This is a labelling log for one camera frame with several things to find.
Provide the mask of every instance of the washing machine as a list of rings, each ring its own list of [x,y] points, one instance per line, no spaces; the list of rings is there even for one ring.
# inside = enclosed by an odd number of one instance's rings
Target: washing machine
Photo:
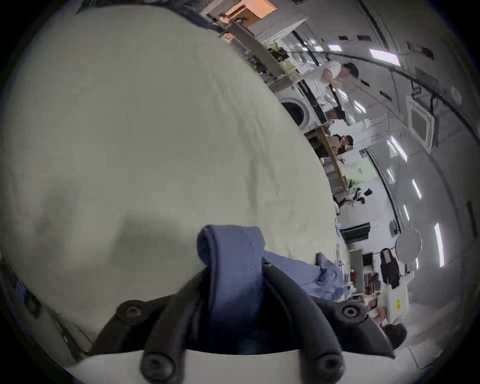
[[[321,125],[298,83],[276,92],[275,96],[302,133],[307,133]]]

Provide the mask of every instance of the black screw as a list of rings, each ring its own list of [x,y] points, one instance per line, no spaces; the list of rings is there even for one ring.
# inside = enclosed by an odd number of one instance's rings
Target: black screw
[[[343,357],[335,353],[319,357],[314,367],[316,368],[316,378],[324,383],[336,383],[345,371]]]
[[[142,359],[141,371],[149,381],[165,381],[173,375],[175,366],[168,356],[161,353],[150,353]]]
[[[348,317],[348,318],[354,318],[354,317],[357,317],[360,313],[360,311],[358,310],[357,307],[354,307],[353,305],[347,305],[345,306],[345,308],[343,309],[342,313]]]
[[[134,319],[135,317],[140,317],[142,316],[142,310],[136,305],[132,305],[131,307],[128,307],[125,311],[125,316],[127,317],[127,319]]]

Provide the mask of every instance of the air conditioner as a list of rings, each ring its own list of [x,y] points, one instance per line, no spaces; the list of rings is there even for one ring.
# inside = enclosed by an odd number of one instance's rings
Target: air conditioner
[[[435,116],[407,95],[408,128],[428,153],[435,146]]]

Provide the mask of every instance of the washing machine door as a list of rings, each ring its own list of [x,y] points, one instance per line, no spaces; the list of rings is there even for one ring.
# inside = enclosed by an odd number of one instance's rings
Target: washing machine door
[[[295,124],[302,131],[310,120],[310,112],[305,103],[293,97],[282,98],[280,103],[282,103]]]

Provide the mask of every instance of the wooden table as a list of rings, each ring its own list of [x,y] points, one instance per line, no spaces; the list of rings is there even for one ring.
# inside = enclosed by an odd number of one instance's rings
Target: wooden table
[[[325,149],[327,150],[328,156],[332,160],[333,168],[335,169],[338,181],[340,182],[340,189],[347,192],[347,184],[345,183],[345,178],[342,176],[342,171],[340,170],[340,167],[338,166],[338,162],[336,160],[336,155],[333,151],[332,146],[330,145],[330,142],[328,141],[328,137],[325,134],[323,128],[315,128],[315,131],[307,135],[306,137],[308,140],[313,137],[317,137],[318,139],[320,139],[322,144],[325,146]]]

